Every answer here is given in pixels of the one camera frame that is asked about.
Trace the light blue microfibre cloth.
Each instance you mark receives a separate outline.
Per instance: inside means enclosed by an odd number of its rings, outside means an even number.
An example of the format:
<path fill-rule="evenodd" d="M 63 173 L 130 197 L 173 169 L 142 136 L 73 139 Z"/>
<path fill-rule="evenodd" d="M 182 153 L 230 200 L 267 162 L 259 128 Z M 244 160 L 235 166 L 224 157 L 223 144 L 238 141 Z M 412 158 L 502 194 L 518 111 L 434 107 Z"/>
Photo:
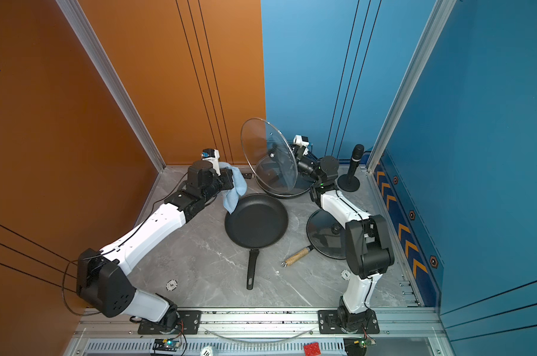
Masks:
<path fill-rule="evenodd" d="M 232 176 L 232 183 L 234 187 L 228 191 L 223 191 L 223 206 L 229 214 L 232 214 L 240 200 L 241 197 L 245 195 L 248 189 L 247 182 L 241 172 L 237 167 L 231 166 L 229 163 L 220 162 L 219 167 L 221 169 L 229 169 Z"/>

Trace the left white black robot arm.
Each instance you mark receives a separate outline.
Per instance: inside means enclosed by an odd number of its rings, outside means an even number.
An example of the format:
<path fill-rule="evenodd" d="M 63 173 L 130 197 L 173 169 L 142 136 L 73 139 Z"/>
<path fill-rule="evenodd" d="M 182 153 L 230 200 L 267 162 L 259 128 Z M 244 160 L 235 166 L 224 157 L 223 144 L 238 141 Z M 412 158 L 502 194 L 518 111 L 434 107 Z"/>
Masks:
<path fill-rule="evenodd" d="M 177 305 L 136 288 L 128 276 L 164 238 L 243 182 L 240 170 L 228 163 L 196 161 L 143 222 L 102 249 L 87 249 L 79 255 L 75 261 L 77 296 L 105 317 L 124 314 L 154 325 L 161 333 L 173 332 L 180 319 Z"/>

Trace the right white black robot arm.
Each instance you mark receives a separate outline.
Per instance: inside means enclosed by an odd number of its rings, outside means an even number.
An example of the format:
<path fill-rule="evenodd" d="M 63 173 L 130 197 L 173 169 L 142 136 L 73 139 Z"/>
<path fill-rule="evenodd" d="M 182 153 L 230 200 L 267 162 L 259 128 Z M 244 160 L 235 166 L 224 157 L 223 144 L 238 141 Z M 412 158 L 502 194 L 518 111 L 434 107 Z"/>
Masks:
<path fill-rule="evenodd" d="M 349 284 L 340 298 L 339 325 L 346 332 L 380 332 L 375 311 L 369 306 L 378 281 L 395 262 L 386 219 L 370 215 L 344 196 L 337 184 L 339 162 L 332 156 L 312 160 L 299 154 L 297 170 L 314 180 L 311 200 L 332 215 L 345 231 Z"/>

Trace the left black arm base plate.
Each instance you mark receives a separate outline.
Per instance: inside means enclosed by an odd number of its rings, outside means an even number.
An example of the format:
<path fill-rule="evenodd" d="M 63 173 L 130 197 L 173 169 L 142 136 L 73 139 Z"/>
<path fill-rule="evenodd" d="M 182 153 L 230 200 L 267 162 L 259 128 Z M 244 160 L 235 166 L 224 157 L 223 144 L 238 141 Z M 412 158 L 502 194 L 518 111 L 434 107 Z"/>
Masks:
<path fill-rule="evenodd" d="M 196 309 L 181 310 L 177 312 L 176 323 L 165 326 L 163 323 L 154 323 L 143 319 L 139 323 L 139 335 L 196 335 L 202 318 L 202 312 Z"/>

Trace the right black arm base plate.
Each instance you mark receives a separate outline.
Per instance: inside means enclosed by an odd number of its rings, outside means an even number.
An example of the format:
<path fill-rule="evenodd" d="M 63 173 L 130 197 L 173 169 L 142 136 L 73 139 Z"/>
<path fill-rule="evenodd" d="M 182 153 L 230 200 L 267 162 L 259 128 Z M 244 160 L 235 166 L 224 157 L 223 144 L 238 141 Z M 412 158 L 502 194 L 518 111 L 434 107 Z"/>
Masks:
<path fill-rule="evenodd" d="M 351 314 L 342 308 L 320 310 L 318 312 L 320 334 L 379 334 L 380 327 L 376 313 L 368 309 L 362 313 Z"/>

